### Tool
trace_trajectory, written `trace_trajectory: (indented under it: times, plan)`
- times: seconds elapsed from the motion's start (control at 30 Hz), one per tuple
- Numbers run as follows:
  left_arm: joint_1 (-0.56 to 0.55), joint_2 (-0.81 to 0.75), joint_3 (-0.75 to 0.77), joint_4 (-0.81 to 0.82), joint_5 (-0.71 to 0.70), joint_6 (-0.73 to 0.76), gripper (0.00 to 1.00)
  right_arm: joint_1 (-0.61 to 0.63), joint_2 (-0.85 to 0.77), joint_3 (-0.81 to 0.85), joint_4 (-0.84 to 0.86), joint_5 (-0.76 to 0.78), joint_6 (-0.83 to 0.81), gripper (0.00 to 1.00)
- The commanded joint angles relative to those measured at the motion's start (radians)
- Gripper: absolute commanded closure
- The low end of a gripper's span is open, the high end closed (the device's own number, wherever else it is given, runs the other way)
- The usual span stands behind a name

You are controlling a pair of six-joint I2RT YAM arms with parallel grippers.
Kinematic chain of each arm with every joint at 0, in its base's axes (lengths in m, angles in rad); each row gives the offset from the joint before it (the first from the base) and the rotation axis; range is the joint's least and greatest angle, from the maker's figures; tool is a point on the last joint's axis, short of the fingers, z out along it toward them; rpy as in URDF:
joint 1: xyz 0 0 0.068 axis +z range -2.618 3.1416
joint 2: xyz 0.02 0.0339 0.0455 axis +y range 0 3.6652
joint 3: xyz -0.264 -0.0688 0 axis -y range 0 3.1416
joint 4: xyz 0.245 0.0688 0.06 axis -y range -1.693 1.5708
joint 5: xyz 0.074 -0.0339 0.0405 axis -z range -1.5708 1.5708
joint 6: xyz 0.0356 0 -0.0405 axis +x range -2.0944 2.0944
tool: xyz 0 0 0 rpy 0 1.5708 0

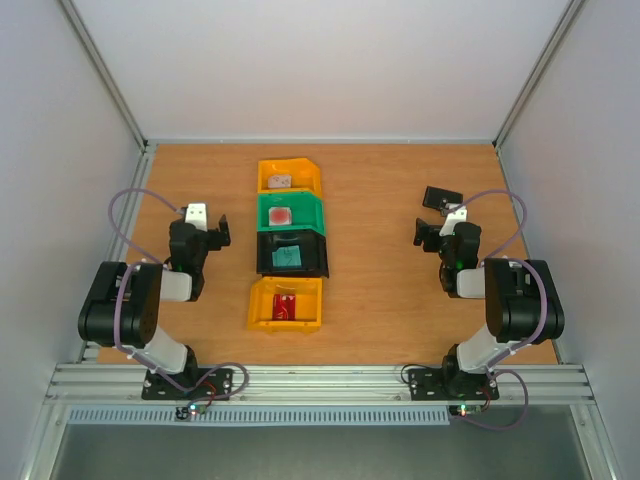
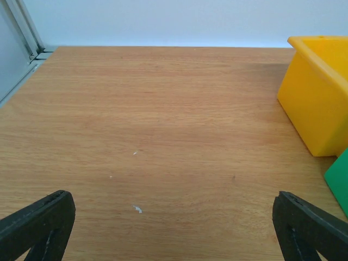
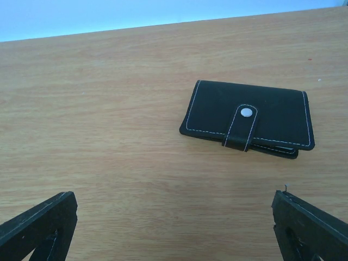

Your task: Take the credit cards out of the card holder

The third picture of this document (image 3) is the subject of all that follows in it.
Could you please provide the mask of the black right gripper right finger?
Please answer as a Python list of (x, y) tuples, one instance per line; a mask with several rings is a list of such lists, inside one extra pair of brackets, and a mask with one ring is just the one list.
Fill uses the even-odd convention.
[(287, 191), (271, 207), (284, 260), (347, 260), (347, 223)]

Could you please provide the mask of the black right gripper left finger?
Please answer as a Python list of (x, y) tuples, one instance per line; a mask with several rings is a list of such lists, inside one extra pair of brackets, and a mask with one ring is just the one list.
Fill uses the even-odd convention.
[(1, 224), (1, 260), (65, 260), (77, 224), (73, 192), (60, 192)]

